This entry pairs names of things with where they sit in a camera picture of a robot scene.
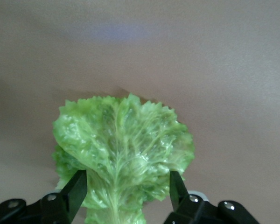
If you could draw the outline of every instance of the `green lettuce leaf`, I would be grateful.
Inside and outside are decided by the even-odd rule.
[[[143,202],[168,196],[170,170],[182,174],[194,159],[175,111],[133,94],[66,101],[53,127],[57,188],[87,171],[89,224],[145,224]]]

